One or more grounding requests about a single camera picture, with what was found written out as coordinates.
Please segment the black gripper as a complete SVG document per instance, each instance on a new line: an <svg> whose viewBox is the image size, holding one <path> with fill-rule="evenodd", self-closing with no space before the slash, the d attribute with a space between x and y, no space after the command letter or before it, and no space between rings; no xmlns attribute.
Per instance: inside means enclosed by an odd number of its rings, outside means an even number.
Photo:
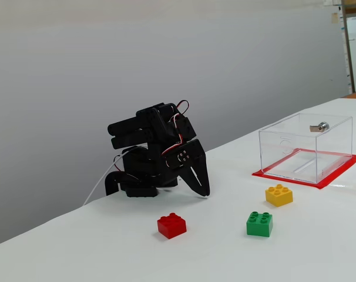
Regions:
<svg viewBox="0 0 356 282"><path fill-rule="evenodd" d="M189 141L163 157L168 168L178 174L194 192L201 196L210 195L207 166L202 163L205 152L199 139Z"/></svg>

